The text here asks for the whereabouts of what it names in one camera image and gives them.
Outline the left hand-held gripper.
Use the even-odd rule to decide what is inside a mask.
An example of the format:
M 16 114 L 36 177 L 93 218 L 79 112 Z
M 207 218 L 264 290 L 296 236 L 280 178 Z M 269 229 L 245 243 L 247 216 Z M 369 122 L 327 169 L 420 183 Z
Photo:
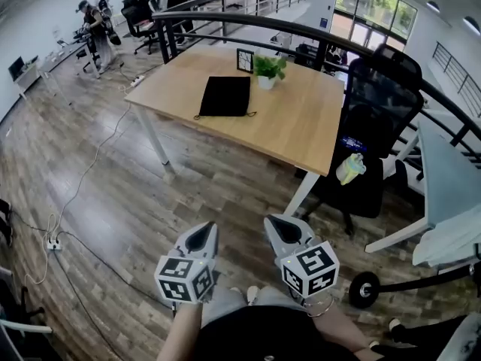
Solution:
M 163 299 L 188 304 L 202 301 L 214 286 L 218 240 L 214 222 L 198 224 L 177 239 L 175 248 L 184 257 L 162 256 L 154 274 Z

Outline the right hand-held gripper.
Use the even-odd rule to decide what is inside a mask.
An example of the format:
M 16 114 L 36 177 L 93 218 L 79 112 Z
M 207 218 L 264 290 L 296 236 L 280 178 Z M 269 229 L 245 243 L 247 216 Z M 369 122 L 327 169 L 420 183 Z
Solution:
M 264 229 L 277 256 L 283 283 L 293 298 L 310 298 L 336 284 L 339 260 L 327 241 L 314 238 L 305 221 L 289 215 L 268 215 Z

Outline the black drawstring bag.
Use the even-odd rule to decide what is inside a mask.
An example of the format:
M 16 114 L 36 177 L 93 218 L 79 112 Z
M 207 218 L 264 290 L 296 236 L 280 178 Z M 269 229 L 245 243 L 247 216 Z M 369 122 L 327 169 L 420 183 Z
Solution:
M 254 117 L 256 111 L 248 111 L 250 85 L 250 77 L 209 77 L 200 111 L 194 116 L 194 119 L 200 120 L 202 117 Z

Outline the person's left forearm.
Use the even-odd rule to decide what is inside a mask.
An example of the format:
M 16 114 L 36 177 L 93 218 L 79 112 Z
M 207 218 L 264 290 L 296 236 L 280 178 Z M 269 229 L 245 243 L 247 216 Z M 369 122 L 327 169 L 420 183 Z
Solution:
M 202 304 L 183 304 L 156 361 L 189 361 L 201 329 Z

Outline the person's right forearm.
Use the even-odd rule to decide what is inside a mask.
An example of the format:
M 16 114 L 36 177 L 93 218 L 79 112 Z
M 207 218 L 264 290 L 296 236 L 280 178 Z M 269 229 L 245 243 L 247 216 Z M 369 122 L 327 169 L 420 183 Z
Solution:
M 304 308 L 324 338 L 345 347 L 359 359 L 369 358 L 372 351 L 367 337 L 342 312 L 332 296 L 307 299 Z

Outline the white table leg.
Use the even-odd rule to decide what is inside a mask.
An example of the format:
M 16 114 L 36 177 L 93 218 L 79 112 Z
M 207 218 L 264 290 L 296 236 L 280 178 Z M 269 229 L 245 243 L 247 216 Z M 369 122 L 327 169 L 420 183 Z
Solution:
M 291 201 L 287 205 L 284 211 L 285 215 L 292 216 L 298 210 L 298 208 L 301 206 L 301 203 L 305 200 L 310 191 L 313 189 L 319 177 L 319 174 L 310 171 L 306 173 L 303 181 L 301 182 Z

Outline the person's grey shorts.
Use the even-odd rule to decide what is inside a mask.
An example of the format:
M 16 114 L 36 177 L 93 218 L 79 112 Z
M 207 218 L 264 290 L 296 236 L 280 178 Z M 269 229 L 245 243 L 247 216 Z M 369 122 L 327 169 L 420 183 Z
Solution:
M 242 293 L 226 287 L 215 286 L 213 297 L 207 303 L 211 311 L 235 311 L 248 306 L 247 298 Z M 305 312 L 305 308 L 288 297 L 277 288 L 266 286 L 261 288 L 253 303 L 253 306 L 277 306 L 291 308 Z

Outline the black wheeled stand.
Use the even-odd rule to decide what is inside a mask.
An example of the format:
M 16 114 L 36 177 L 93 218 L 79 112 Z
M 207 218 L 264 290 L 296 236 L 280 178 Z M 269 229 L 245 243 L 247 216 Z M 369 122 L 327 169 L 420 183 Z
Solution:
M 481 295 L 481 262 L 463 265 L 450 272 L 420 278 L 397 284 L 382 285 L 372 272 L 362 272 L 355 276 L 349 286 L 349 303 L 355 308 L 365 309 L 372 306 L 381 293 L 394 293 L 438 286 L 462 278 L 471 277 L 476 284 L 478 295 Z

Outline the person's black shirt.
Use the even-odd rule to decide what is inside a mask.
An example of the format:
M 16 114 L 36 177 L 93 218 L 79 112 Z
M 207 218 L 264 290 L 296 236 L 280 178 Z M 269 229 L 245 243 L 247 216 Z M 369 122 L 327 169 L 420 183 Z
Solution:
M 214 320 L 198 335 L 191 361 L 359 361 L 325 340 L 302 311 L 252 306 Z

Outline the white cloth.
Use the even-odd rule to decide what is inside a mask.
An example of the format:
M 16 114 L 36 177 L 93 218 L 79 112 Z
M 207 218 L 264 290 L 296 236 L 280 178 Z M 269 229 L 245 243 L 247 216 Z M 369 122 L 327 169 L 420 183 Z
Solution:
M 481 244 L 481 204 L 427 231 L 413 251 L 412 264 L 434 267 L 468 259 L 475 244 Z

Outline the black mesh office chair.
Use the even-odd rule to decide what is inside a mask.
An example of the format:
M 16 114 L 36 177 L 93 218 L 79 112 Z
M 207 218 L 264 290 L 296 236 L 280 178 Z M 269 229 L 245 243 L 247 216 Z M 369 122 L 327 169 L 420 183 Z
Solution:
M 422 109 L 424 100 L 417 87 L 421 81 L 422 69 L 409 56 L 399 62 L 376 54 L 371 60 L 357 58 L 350 63 L 331 167 L 311 190 L 316 202 L 302 220 L 309 221 L 320 205 L 327 204 L 342 213 L 345 232 L 350 235 L 353 215 L 374 219 L 380 214 L 383 160 Z M 341 186 L 335 171 L 352 153 L 363 155 L 367 170 Z

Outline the green plant in white pot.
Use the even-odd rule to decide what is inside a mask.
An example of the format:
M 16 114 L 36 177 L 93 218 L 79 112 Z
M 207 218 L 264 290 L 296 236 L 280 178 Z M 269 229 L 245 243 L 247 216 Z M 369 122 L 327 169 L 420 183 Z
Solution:
M 253 57 L 254 75 L 258 77 L 259 86 L 270 90 L 278 80 L 285 78 L 286 60 L 255 54 Z

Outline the pale grey table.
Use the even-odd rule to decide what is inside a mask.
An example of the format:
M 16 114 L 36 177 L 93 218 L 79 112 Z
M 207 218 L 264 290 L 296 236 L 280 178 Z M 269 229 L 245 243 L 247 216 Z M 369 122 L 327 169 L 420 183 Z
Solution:
M 439 135 L 424 120 L 418 121 L 411 146 L 420 144 L 424 174 L 425 215 L 409 226 L 368 244 L 365 252 L 374 253 L 399 242 L 423 236 L 438 223 L 481 204 L 481 169 L 461 151 Z

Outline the white desk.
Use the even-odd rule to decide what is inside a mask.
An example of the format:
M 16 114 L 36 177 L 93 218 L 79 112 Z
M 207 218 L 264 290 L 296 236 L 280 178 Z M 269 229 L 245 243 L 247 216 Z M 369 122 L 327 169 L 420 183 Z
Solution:
M 72 102 L 62 91 L 62 88 L 59 85 L 59 82 L 53 71 L 63 62 L 65 62 L 71 56 L 75 56 L 81 50 L 86 53 L 86 57 L 89 60 L 90 66 L 92 67 L 93 74 L 97 79 L 99 79 L 100 74 L 98 72 L 97 65 L 95 64 L 93 53 L 90 51 L 87 41 L 81 41 L 79 43 L 73 43 L 63 47 L 59 52 L 48 56 L 41 64 L 33 62 L 28 66 L 24 66 L 21 75 L 14 81 L 14 85 L 19 90 L 20 97 L 28 102 L 29 98 L 27 97 L 26 92 L 29 90 L 30 86 L 35 83 L 39 77 L 41 77 L 47 85 L 50 93 L 53 96 L 59 93 L 66 105 L 70 106 Z

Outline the black swivel office chair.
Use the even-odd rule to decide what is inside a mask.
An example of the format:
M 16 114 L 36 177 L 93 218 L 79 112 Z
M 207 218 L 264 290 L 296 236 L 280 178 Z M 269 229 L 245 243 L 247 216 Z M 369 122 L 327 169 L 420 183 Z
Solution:
M 124 16 L 133 38 L 143 39 L 142 45 L 134 50 L 134 55 L 143 47 L 148 47 L 148 54 L 152 53 L 151 47 L 158 42 L 157 25 L 153 21 L 153 12 L 147 0 L 123 0 L 121 14 Z

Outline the glazed entrance window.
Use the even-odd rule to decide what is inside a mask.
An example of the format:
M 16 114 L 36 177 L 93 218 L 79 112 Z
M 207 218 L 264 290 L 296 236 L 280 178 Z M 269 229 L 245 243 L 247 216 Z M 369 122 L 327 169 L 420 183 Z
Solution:
M 370 50 L 388 44 L 403 51 L 416 15 L 402 0 L 336 0 L 330 33 Z

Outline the black laptop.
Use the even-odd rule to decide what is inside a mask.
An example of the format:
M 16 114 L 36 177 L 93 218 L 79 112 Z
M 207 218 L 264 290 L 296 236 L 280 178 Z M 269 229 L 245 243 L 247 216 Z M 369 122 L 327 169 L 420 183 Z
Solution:
M 22 57 L 18 57 L 8 68 L 12 81 L 15 81 L 22 73 L 25 67 L 25 63 Z

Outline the black picture frame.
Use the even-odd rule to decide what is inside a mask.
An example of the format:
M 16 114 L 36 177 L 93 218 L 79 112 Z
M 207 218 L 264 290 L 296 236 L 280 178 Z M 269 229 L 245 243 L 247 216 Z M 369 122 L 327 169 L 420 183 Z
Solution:
M 243 71 L 249 74 L 253 74 L 254 72 L 254 52 L 251 50 L 244 50 L 241 48 L 236 49 L 237 58 L 236 58 L 236 66 L 237 70 Z

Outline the black wall railing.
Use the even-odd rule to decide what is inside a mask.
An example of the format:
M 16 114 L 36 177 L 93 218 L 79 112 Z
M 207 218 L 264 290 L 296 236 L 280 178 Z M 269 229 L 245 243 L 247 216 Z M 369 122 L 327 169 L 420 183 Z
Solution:
M 464 102 L 467 113 L 481 118 L 481 87 L 465 70 L 461 63 L 438 41 L 432 59 L 450 80 L 455 94 Z

